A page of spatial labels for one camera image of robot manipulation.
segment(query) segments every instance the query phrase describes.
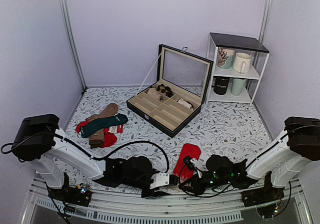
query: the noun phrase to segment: black shelf top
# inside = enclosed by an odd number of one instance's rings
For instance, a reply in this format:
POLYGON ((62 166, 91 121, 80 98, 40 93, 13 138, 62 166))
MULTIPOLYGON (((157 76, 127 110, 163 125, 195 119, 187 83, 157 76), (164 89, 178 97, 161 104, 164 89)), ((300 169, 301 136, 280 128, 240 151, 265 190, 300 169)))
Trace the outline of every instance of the black shelf top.
POLYGON ((255 38, 219 33, 210 33, 210 37, 217 47, 269 53, 269 50, 255 38))

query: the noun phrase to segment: vent grille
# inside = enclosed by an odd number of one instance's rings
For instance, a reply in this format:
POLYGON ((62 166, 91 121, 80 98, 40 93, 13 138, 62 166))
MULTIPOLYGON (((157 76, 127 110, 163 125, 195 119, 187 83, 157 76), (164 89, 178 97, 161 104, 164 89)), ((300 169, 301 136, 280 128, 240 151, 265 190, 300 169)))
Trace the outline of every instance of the vent grille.
MULTIPOLYGON (((56 210, 51 200, 38 197, 37 205, 56 210)), ((56 201, 57 206, 62 210, 63 205, 56 201)), ((128 215, 117 215, 108 214, 102 211, 86 210, 85 216, 73 214, 74 216, 106 222, 110 224, 209 224, 209 223, 230 223, 234 221, 243 220, 240 211, 217 214, 217 215, 206 215, 196 217, 137 217, 128 215)))

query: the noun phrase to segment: white mug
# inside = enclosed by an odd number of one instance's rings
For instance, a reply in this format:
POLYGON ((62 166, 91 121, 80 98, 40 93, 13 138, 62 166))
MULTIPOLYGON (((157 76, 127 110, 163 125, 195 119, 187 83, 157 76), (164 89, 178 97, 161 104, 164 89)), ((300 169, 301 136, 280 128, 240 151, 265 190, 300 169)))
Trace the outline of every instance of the white mug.
POLYGON ((246 53, 236 53, 232 68, 240 73, 249 72, 251 56, 246 53))

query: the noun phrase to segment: mug handle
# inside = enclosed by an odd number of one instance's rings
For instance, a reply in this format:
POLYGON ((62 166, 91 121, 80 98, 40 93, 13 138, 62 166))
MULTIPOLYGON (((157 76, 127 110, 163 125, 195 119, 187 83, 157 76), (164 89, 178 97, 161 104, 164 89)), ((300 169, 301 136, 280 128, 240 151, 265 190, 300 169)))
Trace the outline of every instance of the mug handle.
POLYGON ((245 61, 242 61, 242 66, 241 66, 240 73, 244 73, 245 69, 246 69, 246 63, 245 63, 245 61))

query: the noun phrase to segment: storage box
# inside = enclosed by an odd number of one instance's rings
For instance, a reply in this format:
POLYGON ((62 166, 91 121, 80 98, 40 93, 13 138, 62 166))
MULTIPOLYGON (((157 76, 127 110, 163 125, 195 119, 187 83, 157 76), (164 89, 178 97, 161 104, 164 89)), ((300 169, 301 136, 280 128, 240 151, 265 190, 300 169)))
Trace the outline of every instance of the storage box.
POLYGON ((201 110, 205 101, 213 63, 200 56, 159 45, 157 82, 127 100, 134 113, 170 137, 177 135, 201 110), (162 100, 148 94, 150 87, 169 86, 172 96, 162 100), (180 99, 193 108, 178 103, 180 99))

